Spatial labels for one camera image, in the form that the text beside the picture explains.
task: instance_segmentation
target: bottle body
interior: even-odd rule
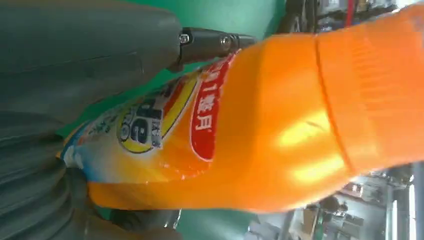
[[[105,113],[61,157],[100,206],[255,212],[423,159],[423,8],[273,36]]]

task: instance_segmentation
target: factory floor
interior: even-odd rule
[[[199,27],[248,34],[263,39],[276,29],[285,11],[285,0],[132,0],[139,4],[168,9],[175,13],[184,27]],[[198,64],[185,68],[190,71]],[[140,86],[90,106],[74,124],[93,118],[108,108],[142,95],[176,75],[162,71],[148,85]],[[255,214],[231,210],[183,210],[178,231],[184,240],[242,240]]]

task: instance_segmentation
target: bottle label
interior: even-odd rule
[[[234,56],[84,124],[60,157],[92,182],[148,184],[201,175],[214,161],[220,97]]]

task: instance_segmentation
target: orange bottle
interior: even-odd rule
[[[424,159],[424,5],[273,36],[119,106],[62,153],[95,203],[284,211]]]

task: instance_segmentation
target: metal screw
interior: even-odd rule
[[[224,50],[229,50],[231,48],[231,39],[228,36],[223,36],[221,38],[221,45]]]
[[[190,36],[186,33],[180,34],[179,35],[179,43],[180,44],[186,44],[190,42]]]

